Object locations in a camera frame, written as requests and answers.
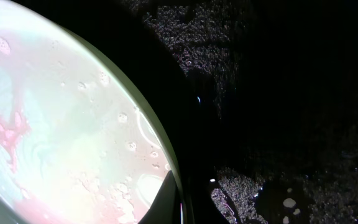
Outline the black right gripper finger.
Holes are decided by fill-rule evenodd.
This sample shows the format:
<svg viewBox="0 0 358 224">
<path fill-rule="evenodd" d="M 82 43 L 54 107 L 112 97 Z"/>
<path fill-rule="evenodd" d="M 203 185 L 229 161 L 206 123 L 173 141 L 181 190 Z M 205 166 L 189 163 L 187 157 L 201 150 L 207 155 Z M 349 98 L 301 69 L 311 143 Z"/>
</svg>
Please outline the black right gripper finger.
<svg viewBox="0 0 358 224">
<path fill-rule="evenodd" d="M 165 176 L 151 207 L 139 224 L 182 224 L 181 197 L 172 171 Z"/>
</svg>

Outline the mint green plate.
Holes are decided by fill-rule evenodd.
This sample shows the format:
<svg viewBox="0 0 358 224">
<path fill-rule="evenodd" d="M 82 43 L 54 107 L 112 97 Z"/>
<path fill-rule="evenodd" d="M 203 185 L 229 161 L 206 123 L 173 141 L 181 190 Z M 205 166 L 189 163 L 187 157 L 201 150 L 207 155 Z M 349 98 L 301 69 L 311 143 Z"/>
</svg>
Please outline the mint green plate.
<svg viewBox="0 0 358 224">
<path fill-rule="evenodd" d="M 178 164 L 122 70 L 73 32 L 0 1 L 0 223 L 139 223 Z"/>
</svg>

